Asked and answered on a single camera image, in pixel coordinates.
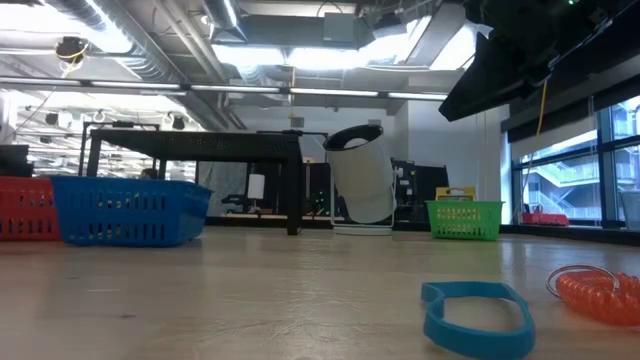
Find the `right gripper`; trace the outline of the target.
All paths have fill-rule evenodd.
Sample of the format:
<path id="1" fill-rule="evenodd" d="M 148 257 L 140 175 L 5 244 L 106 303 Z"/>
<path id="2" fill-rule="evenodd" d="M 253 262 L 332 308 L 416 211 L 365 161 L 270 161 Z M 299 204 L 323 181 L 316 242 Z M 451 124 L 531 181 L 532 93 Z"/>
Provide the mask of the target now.
<path id="1" fill-rule="evenodd" d="M 531 85 L 590 37 L 590 0 L 464 0 L 476 34 L 474 60 L 439 107 L 449 122 L 524 98 Z"/>

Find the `yellow green pencil box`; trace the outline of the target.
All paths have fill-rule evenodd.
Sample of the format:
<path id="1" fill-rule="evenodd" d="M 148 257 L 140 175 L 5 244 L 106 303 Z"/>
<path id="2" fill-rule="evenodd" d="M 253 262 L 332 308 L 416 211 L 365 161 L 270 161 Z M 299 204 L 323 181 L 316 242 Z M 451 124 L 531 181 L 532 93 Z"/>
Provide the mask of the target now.
<path id="1" fill-rule="evenodd" d="M 473 186 L 437 187 L 436 201 L 475 201 L 476 190 Z"/>

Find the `green plastic basket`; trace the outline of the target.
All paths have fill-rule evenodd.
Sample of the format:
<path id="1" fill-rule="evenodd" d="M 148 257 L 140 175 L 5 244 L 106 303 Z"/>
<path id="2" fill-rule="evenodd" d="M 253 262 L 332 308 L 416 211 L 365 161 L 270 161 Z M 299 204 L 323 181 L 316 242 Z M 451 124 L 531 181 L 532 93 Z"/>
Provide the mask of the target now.
<path id="1" fill-rule="evenodd" d="M 427 201 L 431 234 L 437 239 L 496 241 L 502 202 Z"/>

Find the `orange coil wristband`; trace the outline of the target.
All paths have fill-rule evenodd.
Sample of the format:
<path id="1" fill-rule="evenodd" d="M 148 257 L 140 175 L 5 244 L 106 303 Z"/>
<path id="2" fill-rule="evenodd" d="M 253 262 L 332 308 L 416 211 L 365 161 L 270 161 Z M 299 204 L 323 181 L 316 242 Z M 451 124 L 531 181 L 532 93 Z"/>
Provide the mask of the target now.
<path id="1" fill-rule="evenodd" d="M 640 330 L 640 278 L 594 265 L 568 265 L 552 272 L 547 290 L 572 311 L 595 321 Z"/>

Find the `large light blue rubber band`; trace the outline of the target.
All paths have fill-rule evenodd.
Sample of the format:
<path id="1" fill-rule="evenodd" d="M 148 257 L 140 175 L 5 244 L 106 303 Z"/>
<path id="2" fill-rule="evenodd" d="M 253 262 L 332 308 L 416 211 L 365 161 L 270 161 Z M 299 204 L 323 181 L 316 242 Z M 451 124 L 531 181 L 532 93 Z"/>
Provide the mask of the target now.
<path id="1" fill-rule="evenodd" d="M 528 304 L 507 284 L 480 281 L 424 282 L 420 297 L 426 304 L 423 333 L 446 350 L 480 360 L 520 360 L 535 347 L 535 323 Z M 512 301 L 522 312 L 523 325 L 509 332 L 491 332 L 445 321 L 445 300 L 462 297 Z"/>

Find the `blue plastic basket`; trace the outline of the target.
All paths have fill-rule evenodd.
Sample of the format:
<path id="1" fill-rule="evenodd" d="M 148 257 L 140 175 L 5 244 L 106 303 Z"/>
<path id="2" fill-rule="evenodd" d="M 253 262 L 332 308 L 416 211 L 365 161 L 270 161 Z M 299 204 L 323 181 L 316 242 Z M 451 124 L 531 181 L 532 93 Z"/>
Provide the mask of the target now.
<path id="1" fill-rule="evenodd" d="M 174 247 L 198 237 L 213 192 L 186 181 L 52 176 L 59 231 L 80 246 Z"/>

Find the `red plastic basket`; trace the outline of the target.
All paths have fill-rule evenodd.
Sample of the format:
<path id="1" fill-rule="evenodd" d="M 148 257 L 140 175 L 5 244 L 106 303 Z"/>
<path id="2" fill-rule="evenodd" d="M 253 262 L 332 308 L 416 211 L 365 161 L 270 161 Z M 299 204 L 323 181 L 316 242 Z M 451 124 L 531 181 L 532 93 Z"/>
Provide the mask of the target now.
<path id="1" fill-rule="evenodd" d="M 0 176 L 0 242 L 60 240 L 51 181 Z"/>

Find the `red storage bin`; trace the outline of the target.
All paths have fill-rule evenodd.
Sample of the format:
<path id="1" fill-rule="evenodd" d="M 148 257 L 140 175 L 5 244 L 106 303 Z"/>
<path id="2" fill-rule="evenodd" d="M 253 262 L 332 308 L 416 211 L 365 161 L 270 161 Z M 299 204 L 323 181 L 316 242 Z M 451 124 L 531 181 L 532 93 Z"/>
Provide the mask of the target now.
<path id="1" fill-rule="evenodd" d="M 521 217 L 522 223 L 526 225 L 566 227 L 570 224 L 565 214 L 522 213 Z"/>

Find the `white cylindrical lamp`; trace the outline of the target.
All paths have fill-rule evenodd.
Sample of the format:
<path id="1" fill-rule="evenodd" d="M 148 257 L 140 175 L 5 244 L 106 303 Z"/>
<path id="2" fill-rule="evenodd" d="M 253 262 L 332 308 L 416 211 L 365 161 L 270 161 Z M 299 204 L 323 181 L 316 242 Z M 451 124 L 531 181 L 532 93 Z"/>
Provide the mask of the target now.
<path id="1" fill-rule="evenodd" d="M 384 129 L 363 124 L 343 129 L 323 143 L 330 166 L 330 201 L 340 195 L 346 206 L 347 224 L 336 222 L 330 206 L 330 222 L 336 234 L 388 236 L 393 232 L 396 175 L 384 146 Z M 390 224 L 383 225 L 385 219 Z"/>

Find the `long ceiling light strip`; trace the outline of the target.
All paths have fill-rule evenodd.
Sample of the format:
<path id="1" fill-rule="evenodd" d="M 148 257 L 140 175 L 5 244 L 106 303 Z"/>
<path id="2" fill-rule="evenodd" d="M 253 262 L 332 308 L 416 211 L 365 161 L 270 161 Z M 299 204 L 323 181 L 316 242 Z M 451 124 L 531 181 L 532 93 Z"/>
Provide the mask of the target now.
<path id="1" fill-rule="evenodd" d="M 70 87 L 96 89 L 126 89 L 151 91 L 161 93 L 175 92 L 225 92 L 239 94 L 278 94 L 278 95 L 310 95 L 310 96 L 338 96 L 357 98 L 376 98 L 391 100 L 415 101 L 444 101 L 444 93 L 412 93 L 400 91 L 372 91 L 348 89 L 304 88 L 290 86 L 248 86 L 248 85 L 219 85 L 219 84 L 191 84 L 191 83 L 155 83 L 131 81 L 107 81 L 89 79 L 63 79 L 42 77 L 0 76 L 0 85 L 34 86 L 34 87 Z"/>

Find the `grey ceiling box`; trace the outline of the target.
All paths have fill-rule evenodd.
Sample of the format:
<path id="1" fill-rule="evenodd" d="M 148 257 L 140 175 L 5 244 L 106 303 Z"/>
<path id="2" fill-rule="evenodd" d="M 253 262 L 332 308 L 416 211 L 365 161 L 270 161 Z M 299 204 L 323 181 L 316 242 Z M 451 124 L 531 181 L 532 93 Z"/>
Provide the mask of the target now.
<path id="1" fill-rule="evenodd" d="M 351 44 L 355 40 L 355 22 L 353 14 L 324 13 L 323 40 L 325 42 Z"/>

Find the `small white table lamp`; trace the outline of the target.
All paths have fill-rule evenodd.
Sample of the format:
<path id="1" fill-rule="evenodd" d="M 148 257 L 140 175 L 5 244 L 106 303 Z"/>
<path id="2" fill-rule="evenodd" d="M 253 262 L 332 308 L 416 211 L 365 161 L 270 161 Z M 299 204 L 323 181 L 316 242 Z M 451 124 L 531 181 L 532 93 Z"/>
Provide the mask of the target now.
<path id="1" fill-rule="evenodd" d="M 250 201 L 249 213 L 260 214 L 258 201 L 264 199 L 265 176 L 262 174 L 250 174 L 246 197 Z"/>

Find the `black perforated metal shelf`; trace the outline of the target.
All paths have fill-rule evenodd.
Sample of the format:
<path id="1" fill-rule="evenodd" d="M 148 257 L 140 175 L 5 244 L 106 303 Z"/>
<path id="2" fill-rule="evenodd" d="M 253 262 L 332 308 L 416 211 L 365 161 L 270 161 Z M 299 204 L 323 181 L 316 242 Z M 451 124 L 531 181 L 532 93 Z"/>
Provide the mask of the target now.
<path id="1" fill-rule="evenodd" d="M 287 233 L 295 236 L 302 229 L 303 160 L 295 135 L 96 129 L 83 175 L 97 175 L 103 142 L 159 160 L 160 178 L 169 160 L 281 164 L 287 183 Z"/>

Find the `black window frame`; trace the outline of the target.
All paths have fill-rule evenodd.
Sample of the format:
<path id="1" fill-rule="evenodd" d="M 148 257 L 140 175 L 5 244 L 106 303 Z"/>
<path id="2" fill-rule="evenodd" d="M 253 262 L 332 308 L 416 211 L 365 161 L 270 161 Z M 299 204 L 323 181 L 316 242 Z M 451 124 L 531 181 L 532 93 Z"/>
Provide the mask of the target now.
<path id="1" fill-rule="evenodd" d="M 640 232 L 640 95 L 598 109 L 589 99 L 581 119 L 534 134 L 511 132 L 512 210 L 565 214 L 570 225 Z"/>

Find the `silver round ventilation duct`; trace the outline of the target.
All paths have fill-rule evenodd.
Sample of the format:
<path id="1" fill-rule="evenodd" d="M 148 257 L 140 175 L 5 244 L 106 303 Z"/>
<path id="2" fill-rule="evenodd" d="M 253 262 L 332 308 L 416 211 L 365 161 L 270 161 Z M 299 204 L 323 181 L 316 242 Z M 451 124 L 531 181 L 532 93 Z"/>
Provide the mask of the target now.
<path id="1" fill-rule="evenodd" d="M 201 0 L 201 2 L 216 29 L 227 31 L 240 41 L 247 41 L 241 28 L 240 7 L 236 0 Z"/>

